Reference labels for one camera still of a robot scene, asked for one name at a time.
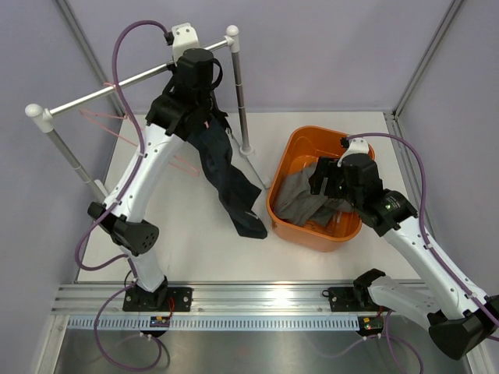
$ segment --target orange plastic tub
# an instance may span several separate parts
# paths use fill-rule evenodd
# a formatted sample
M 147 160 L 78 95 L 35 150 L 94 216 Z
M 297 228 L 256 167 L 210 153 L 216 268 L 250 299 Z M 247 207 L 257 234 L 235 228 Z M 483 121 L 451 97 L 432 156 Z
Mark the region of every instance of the orange plastic tub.
M 316 126 L 305 126 L 291 134 L 267 196 L 267 210 L 271 215 L 272 229 L 280 238 L 317 251 L 332 252 L 338 249 L 341 243 L 359 233 L 362 221 L 356 213 L 337 212 L 325 228 L 312 221 L 307 221 L 301 228 L 280 220 L 273 211 L 274 202 L 286 175 L 294 174 L 317 162 L 319 156 L 340 157 L 345 152 L 340 144 L 340 139 L 344 136 L 347 134 Z M 374 159 L 371 146 L 369 155 Z

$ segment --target black mounting base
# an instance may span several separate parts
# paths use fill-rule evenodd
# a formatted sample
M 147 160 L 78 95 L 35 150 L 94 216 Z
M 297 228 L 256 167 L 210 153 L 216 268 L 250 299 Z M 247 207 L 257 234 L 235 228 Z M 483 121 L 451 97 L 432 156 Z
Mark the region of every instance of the black mounting base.
M 362 305 L 353 287 L 329 287 L 322 295 L 329 300 L 332 312 L 378 312 L 380 309 L 376 304 Z
M 125 293 L 123 312 L 170 312 L 170 299 L 175 303 L 174 312 L 190 312 L 193 289 L 165 285 L 155 292 L 147 292 L 135 286 Z

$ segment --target white platform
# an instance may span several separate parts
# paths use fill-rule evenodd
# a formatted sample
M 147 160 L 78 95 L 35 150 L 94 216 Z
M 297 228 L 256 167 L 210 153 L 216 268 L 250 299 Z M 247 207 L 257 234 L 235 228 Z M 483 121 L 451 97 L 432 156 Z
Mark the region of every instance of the white platform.
M 143 116 L 138 116 L 143 123 Z M 273 178 L 291 133 L 304 125 L 317 125 L 350 134 L 387 132 L 380 112 L 255 113 L 248 115 L 249 137 Z M 239 137 L 237 115 L 230 123 Z M 121 135 L 136 139 L 130 122 L 124 122 Z M 384 184 L 406 194 L 395 152 L 389 139 L 369 138 Z M 105 185 L 113 189 L 134 148 L 119 141 Z M 188 143 L 179 156 L 200 169 L 197 151 Z M 259 185 L 256 175 L 237 150 L 232 163 L 249 180 Z M 218 201 L 217 192 L 203 172 L 193 177 L 167 166 L 147 208 L 145 219 L 160 228 L 154 247 L 159 264 L 170 281 L 341 281 L 357 278 L 376 267 L 394 279 L 419 279 L 416 272 L 373 230 L 364 226 L 360 233 L 339 250 L 330 253 L 294 245 L 281 240 L 271 230 L 265 208 L 266 192 L 255 203 L 254 211 L 264 221 L 269 234 L 264 240 L 241 238 Z M 119 254 L 119 248 L 101 230 L 91 235 L 84 257 L 87 265 L 97 265 Z M 81 271 L 79 281 L 122 281 L 129 271 L 118 261 L 104 270 Z

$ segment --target purple wall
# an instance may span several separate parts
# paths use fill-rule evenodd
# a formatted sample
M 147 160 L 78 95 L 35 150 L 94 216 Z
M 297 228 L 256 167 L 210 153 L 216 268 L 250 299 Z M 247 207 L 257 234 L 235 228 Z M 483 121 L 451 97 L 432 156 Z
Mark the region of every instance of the purple wall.
M 51 2 L 5 0 L 0 8 L 0 362 L 2 372 L 28 373 L 55 291 L 75 277 L 73 248 L 90 223 L 91 194 L 24 107 L 64 104 L 100 85 Z M 87 108 L 111 110 L 106 100 Z M 102 177 L 115 141 L 74 112 L 55 126 Z
M 225 28 L 241 30 L 246 106 L 251 111 L 393 108 L 430 43 L 450 0 L 67 0 L 97 58 L 107 69 L 121 30 L 138 19 L 167 28 L 190 22 L 202 43 Z M 154 28 L 134 30 L 123 45 L 120 71 L 131 76 L 170 59 Z M 230 54 L 215 52 L 228 71 L 218 89 L 237 108 Z M 164 74 L 129 90 L 146 111 L 168 79 Z
M 401 117 L 425 161 L 438 241 L 492 295 L 499 294 L 498 20 L 497 0 L 467 2 Z

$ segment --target white pole cap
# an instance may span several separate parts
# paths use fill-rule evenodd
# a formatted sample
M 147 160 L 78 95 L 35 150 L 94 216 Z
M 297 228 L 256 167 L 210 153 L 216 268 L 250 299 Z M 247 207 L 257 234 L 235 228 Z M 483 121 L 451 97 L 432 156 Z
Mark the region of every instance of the white pole cap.
M 47 109 L 43 109 L 40 105 L 29 104 L 24 109 L 24 113 L 33 120 L 42 132 L 47 133 L 54 129 L 54 125 L 52 125 L 53 117 Z

